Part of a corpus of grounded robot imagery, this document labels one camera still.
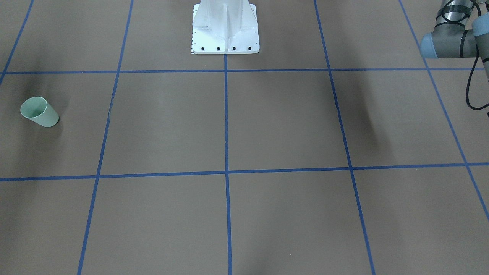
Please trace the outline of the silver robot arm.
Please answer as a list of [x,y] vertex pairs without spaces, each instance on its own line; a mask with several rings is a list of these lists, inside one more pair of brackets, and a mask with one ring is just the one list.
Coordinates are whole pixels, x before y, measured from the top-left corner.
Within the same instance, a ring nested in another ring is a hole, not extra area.
[[423,58],[475,58],[489,74],[488,13],[479,0],[443,0],[432,32],[421,39]]

